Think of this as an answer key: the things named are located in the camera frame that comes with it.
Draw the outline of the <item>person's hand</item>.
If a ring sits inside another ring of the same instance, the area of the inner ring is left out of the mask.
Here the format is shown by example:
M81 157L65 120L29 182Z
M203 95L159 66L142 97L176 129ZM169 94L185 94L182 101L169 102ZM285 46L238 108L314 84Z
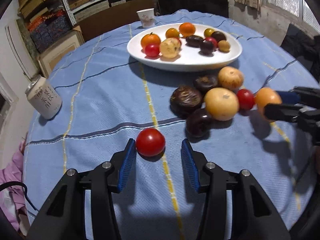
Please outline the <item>person's hand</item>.
M316 146L315 147L315 151L313 153L313 158L314 158L314 166L315 166L315 170L317 172L318 175L320 175L320 147Z

